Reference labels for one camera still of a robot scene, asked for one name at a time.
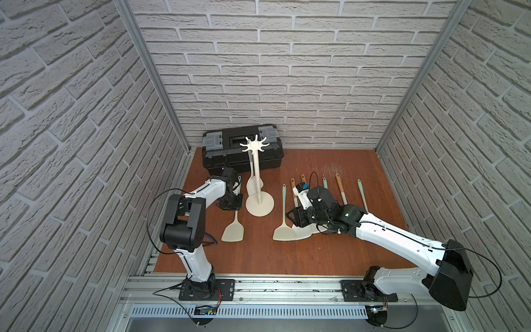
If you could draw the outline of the cream spatula wooden handle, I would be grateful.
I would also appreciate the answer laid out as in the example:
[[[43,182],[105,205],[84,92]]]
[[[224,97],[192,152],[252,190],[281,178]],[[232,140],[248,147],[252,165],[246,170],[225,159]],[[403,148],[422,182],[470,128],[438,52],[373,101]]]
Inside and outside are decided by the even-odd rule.
[[[290,179],[290,184],[291,184],[292,191],[293,191],[293,189],[296,186],[296,182],[295,182],[294,178]],[[293,200],[294,200],[294,205],[297,208],[299,206],[299,204],[298,204],[298,198],[297,198],[296,195],[293,195]],[[296,240],[307,239],[307,238],[311,237],[311,235],[312,235],[311,227],[309,225],[307,227],[305,227],[305,228],[300,228],[300,227],[297,227],[295,224],[293,224],[292,225],[292,229],[295,231],[295,239]]]

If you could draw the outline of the cream spatula green handle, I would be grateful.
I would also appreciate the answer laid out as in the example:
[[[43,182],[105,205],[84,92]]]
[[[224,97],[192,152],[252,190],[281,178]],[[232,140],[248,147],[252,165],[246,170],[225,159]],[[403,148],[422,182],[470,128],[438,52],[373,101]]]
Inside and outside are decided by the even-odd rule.
[[[241,242],[243,240],[245,228],[239,222],[238,216],[239,212],[236,211],[233,222],[227,225],[227,227],[223,231],[221,237],[221,240],[223,242]]]
[[[282,185],[282,224],[273,233],[273,239],[278,242],[291,242],[296,240],[295,231],[286,223],[286,184]]]

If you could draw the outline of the cream utensil rack stand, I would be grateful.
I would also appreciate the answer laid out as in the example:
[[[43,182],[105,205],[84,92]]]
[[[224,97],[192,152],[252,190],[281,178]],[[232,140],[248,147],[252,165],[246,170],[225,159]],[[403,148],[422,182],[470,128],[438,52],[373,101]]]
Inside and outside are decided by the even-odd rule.
[[[243,152],[250,152],[252,160],[250,161],[251,171],[253,175],[250,177],[246,185],[248,191],[248,198],[246,200],[247,211],[255,217],[265,217],[272,212],[274,208],[274,199],[268,192],[262,191],[260,166],[259,166],[259,152],[264,152],[263,147],[267,147],[269,143],[265,144],[267,138],[259,139],[258,135],[254,140],[247,139],[247,143],[241,143],[242,147],[246,149]]]

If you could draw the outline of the cream spoon green handle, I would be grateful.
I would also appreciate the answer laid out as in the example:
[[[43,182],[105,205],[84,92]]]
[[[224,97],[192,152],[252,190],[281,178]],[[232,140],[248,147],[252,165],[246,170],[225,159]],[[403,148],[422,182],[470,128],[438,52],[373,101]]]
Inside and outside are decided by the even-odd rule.
[[[361,195],[361,197],[362,197],[362,201],[363,201],[363,204],[364,204],[365,210],[366,210],[367,212],[369,212],[368,205],[367,205],[367,202],[366,202],[366,196],[365,196],[365,189],[364,189],[364,186],[363,186],[363,184],[362,184],[361,179],[358,179],[357,182],[358,182],[358,188],[359,188],[359,191],[360,191],[360,195]]]

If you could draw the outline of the cream slotted turner wooden handle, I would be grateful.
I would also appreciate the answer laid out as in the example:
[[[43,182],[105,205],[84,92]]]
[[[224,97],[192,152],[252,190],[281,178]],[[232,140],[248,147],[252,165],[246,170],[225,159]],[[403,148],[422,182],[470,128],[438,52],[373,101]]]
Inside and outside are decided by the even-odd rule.
[[[305,184],[307,184],[307,187],[309,188],[309,184],[306,179],[306,176],[304,174],[301,174],[300,178],[301,178],[301,181],[305,182]],[[311,224],[310,229],[313,234],[319,234],[319,233],[326,234],[326,228],[321,227],[320,225],[317,225],[317,224]]]

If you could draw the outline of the cream ladle wooden handle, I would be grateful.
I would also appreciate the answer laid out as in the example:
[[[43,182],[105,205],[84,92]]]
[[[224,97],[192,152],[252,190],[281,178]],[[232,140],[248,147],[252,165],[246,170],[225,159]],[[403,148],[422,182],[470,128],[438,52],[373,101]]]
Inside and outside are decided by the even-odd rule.
[[[347,205],[348,204],[347,196],[346,196],[346,193],[345,193],[345,190],[344,190],[344,186],[343,186],[343,182],[342,182],[342,178],[341,178],[339,172],[335,173],[335,179],[337,181],[337,186],[338,186],[338,188],[340,190],[340,194],[341,194],[341,197],[342,197],[342,203],[343,203],[343,205]]]

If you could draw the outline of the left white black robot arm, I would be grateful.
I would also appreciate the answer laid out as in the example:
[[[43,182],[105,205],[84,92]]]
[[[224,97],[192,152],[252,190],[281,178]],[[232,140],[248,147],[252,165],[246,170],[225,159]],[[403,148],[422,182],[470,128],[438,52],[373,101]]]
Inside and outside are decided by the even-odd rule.
[[[204,252],[206,209],[214,202],[221,210],[238,211],[243,195],[241,175],[226,167],[220,176],[211,176],[192,192],[169,196],[159,238],[176,254],[187,271],[180,300],[222,300],[216,286],[214,267]]]

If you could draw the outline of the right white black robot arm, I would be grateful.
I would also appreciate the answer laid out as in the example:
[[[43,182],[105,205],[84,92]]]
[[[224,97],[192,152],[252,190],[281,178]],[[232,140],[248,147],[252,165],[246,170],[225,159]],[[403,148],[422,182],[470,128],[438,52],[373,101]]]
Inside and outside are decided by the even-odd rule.
[[[302,182],[293,188],[301,205],[286,214],[298,227],[315,224],[318,230],[374,243],[410,261],[413,268],[388,269],[372,266],[365,275],[367,286],[382,294],[430,295],[454,311],[465,311],[474,277],[467,256],[470,249],[448,240],[439,242],[391,225],[365,209],[340,205],[322,186]]]

